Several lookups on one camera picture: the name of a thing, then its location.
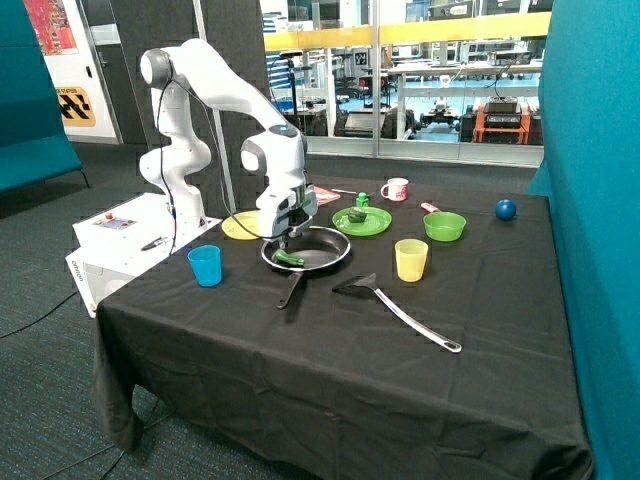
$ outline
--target blue cup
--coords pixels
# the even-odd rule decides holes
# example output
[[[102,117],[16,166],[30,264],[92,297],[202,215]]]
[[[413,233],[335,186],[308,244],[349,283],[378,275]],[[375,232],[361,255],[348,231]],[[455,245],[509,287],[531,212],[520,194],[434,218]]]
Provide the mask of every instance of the blue cup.
[[[215,245],[194,248],[187,255],[201,287],[213,287],[222,280],[222,255]]]

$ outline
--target spatula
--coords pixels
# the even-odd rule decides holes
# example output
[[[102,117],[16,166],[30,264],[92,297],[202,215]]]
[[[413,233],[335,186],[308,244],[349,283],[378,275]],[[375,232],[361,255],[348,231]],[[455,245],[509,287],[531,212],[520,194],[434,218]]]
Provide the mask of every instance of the spatula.
[[[452,340],[449,340],[447,337],[440,335],[439,333],[434,332],[433,330],[428,329],[421,323],[415,321],[409,315],[400,309],[395,303],[391,301],[389,297],[387,297],[378,284],[376,283],[376,274],[372,273],[370,275],[360,275],[357,277],[353,277],[345,282],[339,283],[331,290],[335,293],[355,293],[354,290],[360,290],[360,288],[368,288],[373,290],[373,293],[377,295],[377,297],[382,300],[389,310],[391,310],[400,320],[405,322],[411,328],[413,328],[416,332],[424,335],[429,340],[434,343],[437,343],[443,348],[446,348],[450,352],[458,353],[462,350],[462,345],[456,343]]]

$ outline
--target pink mug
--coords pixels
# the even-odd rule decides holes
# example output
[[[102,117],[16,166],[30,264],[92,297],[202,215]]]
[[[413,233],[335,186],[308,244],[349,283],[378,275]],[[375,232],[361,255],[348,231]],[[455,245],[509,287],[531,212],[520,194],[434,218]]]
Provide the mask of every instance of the pink mug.
[[[406,178],[390,178],[387,184],[380,189],[380,195],[393,202],[402,202],[409,194],[409,180]]]

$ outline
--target yellow cup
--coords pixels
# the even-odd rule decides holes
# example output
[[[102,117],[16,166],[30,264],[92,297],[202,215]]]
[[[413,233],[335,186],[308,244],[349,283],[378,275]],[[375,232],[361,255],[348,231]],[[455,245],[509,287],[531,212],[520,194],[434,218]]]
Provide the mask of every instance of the yellow cup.
[[[417,282],[422,278],[427,263],[429,245],[414,239],[396,243],[396,267],[398,277],[405,282]]]

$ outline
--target black cable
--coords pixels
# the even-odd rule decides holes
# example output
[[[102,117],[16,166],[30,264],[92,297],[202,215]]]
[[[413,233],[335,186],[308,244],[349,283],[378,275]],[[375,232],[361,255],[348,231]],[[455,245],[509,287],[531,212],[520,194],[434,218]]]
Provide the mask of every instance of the black cable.
[[[511,65],[507,65],[505,66],[502,70],[500,70],[500,73],[498,73],[496,75],[496,79],[493,81],[492,84],[490,85],[485,85],[484,88],[491,88],[493,87],[494,91],[496,92],[496,96],[500,99],[502,99],[502,97],[500,96],[500,94],[498,93],[498,80],[500,80],[502,78],[502,75],[504,75],[506,73],[507,70],[509,70],[509,68],[511,67]]]
[[[15,335],[16,333],[20,333],[23,330],[26,330],[29,327],[33,327],[36,323],[41,322],[42,320],[44,320],[45,318],[47,318],[49,315],[51,315],[53,312],[55,312],[57,309],[59,309],[62,305],[64,305],[65,303],[67,303],[71,298],[73,298],[74,295],[77,295],[78,291],[76,290],[75,292],[73,292],[71,295],[69,295],[67,298],[65,298],[64,300],[62,300],[58,305],[56,305],[55,307],[53,307],[51,310],[49,310],[47,313],[45,313],[43,316],[41,316],[40,318],[38,318],[37,320],[25,325],[24,327],[20,327],[12,332],[9,333],[5,333],[4,335],[0,336],[0,340],[3,338],[7,338],[10,337],[11,335]]]
[[[149,414],[149,419],[147,420],[147,423],[149,423],[153,418],[153,414],[156,411],[156,407],[158,406],[158,403],[160,403],[159,398],[156,399],[156,403],[153,405],[153,408],[151,409],[151,413]],[[124,450],[122,451],[122,453],[120,453],[120,456],[118,457],[118,459],[115,462],[113,462],[113,465],[111,465],[109,470],[104,472],[104,475],[100,477],[100,480],[105,480],[109,476],[109,474],[118,466],[118,463],[120,463],[120,460],[122,460],[123,457],[124,457]]]
[[[113,465],[111,465],[111,468],[109,468],[109,470],[107,470],[106,472],[104,472],[104,475],[102,475],[100,477],[100,480],[104,480],[105,478],[107,478],[109,476],[109,474],[113,471],[114,468],[116,468],[118,466],[118,463],[120,463],[120,460],[122,460],[122,458],[124,457],[124,450],[120,453],[120,456],[118,457],[118,459],[113,463]]]
[[[155,410],[155,408],[156,408],[156,406],[157,406],[157,405],[158,405],[158,401],[156,400],[156,405],[153,407],[153,408],[154,408],[154,410]],[[168,413],[167,415],[165,415],[165,416],[164,416],[164,417],[162,417],[161,419],[159,419],[159,420],[155,421],[154,423],[152,423],[151,425],[149,425],[148,427],[146,427],[146,428],[144,429],[144,431],[145,431],[145,432],[148,432],[148,431],[152,430],[153,428],[155,428],[156,426],[158,426],[159,424],[161,424],[162,422],[164,422],[166,419],[168,419],[169,417],[171,417],[174,413],[175,413],[175,412],[170,412],[170,413]],[[77,466],[77,465],[80,465],[81,463],[84,463],[84,462],[86,462],[86,461],[88,461],[88,460],[91,460],[92,458],[95,458],[95,457],[97,457],[98,455],[101,455],[101,454],[103,454],[104,452],[106,452],[106,451],[108,451],[108,450],[111,450],[113,447],[115,447],[115,444],[113,444],[113,443],[112,443],[111,445],[108,445],[108,446],[106,446],[106,447],[104,447],[104,448],[102,448],[102,449],[98,450],[97,452],[94,452],[94,453],[92,453],[92,454],[90,454],[90,455],[87,455],[86,457],[84,457],[84,458],[83,458],[83,459],[81,459],[81,460],[78,460],[77,462],[74,462],[74,463],[71,463],[71,464],[69,464],[69,465],[66,465],[66,466],[64,466],[64,467],[62,467],[62,468],[60,468],[60,469],[56,470],[55,472],[50,473],[50,474],[48,474],[48,475],[47,475],[47,476],[45,476],[45,477],[42,477],[40,480],[49,480],[50,478],[55,477],[55,476],[56,476],[56,475],[58,475],[59,473],[65,472],[65,471],[69,470],[70,468],[73,468],[73,467],[75,467],[75,466]],[[109,472],[111,472],[111,471],[113,470],[113,468],[115,468],[115,465],[117,465],[117,462],[119,462],[119,461],[120,461],[120,458],[123,456],[123,454],[124,454],[124,452],[122,452],[122,454],[120,454],[120,457],[118,458],[118,460],[116,460],[116,462],[114,463],[114,465],[109,469],[109,471],[107,472],[107,474],[108,474]]]
[[[269,66],[269,90],[271,91],[271,96],[273,97],[273,101],[276,102],[276,108],[278,109],[278,111],[280,111],[280,105],[278,104],[278,99],[276,98],[276,94],[273,93],[273,87],[271,86],[271,69],[273,68],[273,66],[276,64],[276,62],[282,60],[280,57],[276,58],[273,62],[271,62],[271,65]]]
[[[173,217],[173,243],[171,244],[171,249],[169,250],[169,255],[173,252],[173,249],[176,246],[176,237],[178,236],[178,217],[176,212],[176,206],[173,202],[173,194],[169,189],[169,185],[167,185],[167,181],[164,178],[164,152],[162,150],[162,133],[160,133],[160,112],[162,111],[162,98],[164,97],[164,93],[167,91],[169,85],[171,85],[172,80],[167,80],[167,83],[164,84],[162,88],[162,92],[160,93],[160,100],[158,101],[158,114],[156,115],[156,128],[158,129],[158,138],[160,139],[160,177],[162,178],[162,183],[164,183],[164,188],[167,189],[167,193],[169,194],[169,213]]]
[[[213,144],[216,147],[216,151],[218,153],[218,160],[220,163],[220,190],[221,190],[221,196],[222,196],[222,205],[224,206],[224,209],[227,211],[227,213],[229,214],[229,216],[231,218],[233,218],[235,220],[235,222],[240,226],[240,228],[242,228],[245,232],[247,232],[249,235],[252,235],[256,238],[260,238],[262,240],[268,241],[268,240],[277,240],[281,237],[281,235],[278,235],[276,237],[265,237],[265,236],[261,236],[258,235],[257,233],[252,232],[251,230],[249,230],[247,227],[245,227],[240,220],[238,220],[235,216],[235,214],[233,214],[231,212],[231,209],[229,208],[229,205],[227,204],[227,201],[225,199],[225,188],[224,188],[224,182],[222,181],[222,155],[220,153],[220,146],[218,145],[218,140],[216,139],[216,135],[213,131],[213,126],[212,126],[212,122],[211,122],[211,118],[209,117],[209,107],[207,106],[206,103],[204,103],[202,100],[200,100],[197,95],[195,95],[194,93],[192,93],[189,89],[185,88],[183,85],[181,85],[179,82],[175,82],[176,85],[178,85],[180,88],[182,88],[185,92],[187,92],[191,97],[193,97],[194,100],[196,100],[204,109],[204,113],[207,117],[207,124],[209,126],[209,131],[211,132],[211,137],[213,138]]]

